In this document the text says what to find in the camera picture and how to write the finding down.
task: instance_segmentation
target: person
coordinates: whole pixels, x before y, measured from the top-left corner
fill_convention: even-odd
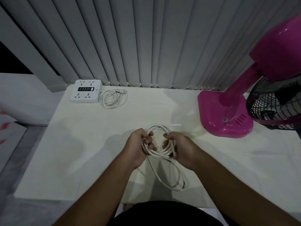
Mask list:
[[[145,160],[141,143],[150,149],[153,132],[141,128],[134,131],[119,155],[96,182],[54,223],[59,225],[142,225],[142,224],[198,224],[222,225],[200,209],[179,202],[149,201],[138,203],[113,218],[134,169]],[[176,160],[196,173],[217,209],[228,219],[229,225],[301,225],[296,219],[241,182],[190,138],[178,133],[164,134],[175,140]]]

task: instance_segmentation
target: white tablecloth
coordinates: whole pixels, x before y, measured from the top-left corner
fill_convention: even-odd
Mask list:
[[[173,127],[191,137],[239,179],[288,212],[301,213],[301,140],[295,131],[269,130],[254,123],[241,139],[215,137],[201,125],[197,90],[104,86],[124,88],[128,100],[121,107],[104,109],[99,103],[69,102],[68,86],[34,154],[16,197],[76,200],[92,185],[123,148],[130,133],[150,124]],[[161,145],[163,132],[156,132]],[[158,174],[175,183],[176,170],[165,160],[152,158]],[[183,168],[189,188],[170,191],[155,179],[145,161],[133,172],[123,203],[177,200],[203,208],[214,204],[190,170]]]

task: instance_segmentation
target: forearm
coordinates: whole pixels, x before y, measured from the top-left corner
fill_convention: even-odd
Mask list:
[[[239,225],[300,225],[201,149],[196,151],[194,172],[216,207]]]
[[[121,201],[132,171],[132,165],[120,153],[54,225],[107,225]]]

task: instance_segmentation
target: white cord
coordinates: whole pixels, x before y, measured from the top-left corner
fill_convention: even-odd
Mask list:
[[[165,133],[169,134],[171,131],[170,129],[165,126],[165,125],[160,125],[160,124],[152,124],[152,125],[149,125],[146,129],[145,129],[145,132],[147,134],[149,134],[151,131],[154,131],[154,130],[162,130],[164,131]],[[159,158],[163,158],[167,161],[169,161],[170,163],[172,163],[179,171],[179,176],[182,177],[182,180],[183,180],[183,186],[182,188],[175,188],[175,186],[169,186],[167,184],[165,184],[164,182],[162,182],[162,180],[160,179],[160,177],[158,176],[158,174],[156,173],[151,161],[149,160],[149,157],[147,156],[147,159],[148,159],[148,162],[150,163],[150,166],[153,170],[153,172],[155,173],[156,177],[158,178],[158,180],[167,188],[169,188],[170,190],[173,190],[173,191],[182,191],[186,188],[186,184],[185,184],[185,180],[184,180],[184,175],[183,175],[183,172],[182,170],[180,169],[179,166],[177,166],[171,159],[169,156],[172,154],[173,157],[176,156],[176,152],[175,152],[175,140],[169,140],[168,142],[168,145],[166,146],[165,149],[157,149],[157,151],[154,151],[152,149],[149,149],[148,147],[148,144],[146,144],[144,142],[144,140],[142,141],[142,149],[144,150],[144,152],[146,154],[149,154],[149,155],[152,155],[152,156],[155,156],[155,157],[159,157]]]
[[[126,99],[123,103],[119,104],[120,95],[125,94]],[[123,105],[128,99],[127,92],[124,89],[106,90],[100,94],[99,102],[103,103],[105,108],[116,108]]]

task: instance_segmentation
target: pink fan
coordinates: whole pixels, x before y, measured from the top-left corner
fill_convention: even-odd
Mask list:
[[[301,128],[301,17],[267,31],[249,55],[255,63],[225,92],[198,95],[204,128],[231,138],[250,133],[254,120],[270,129]],[[256,82],[246,101],[243,94]]]

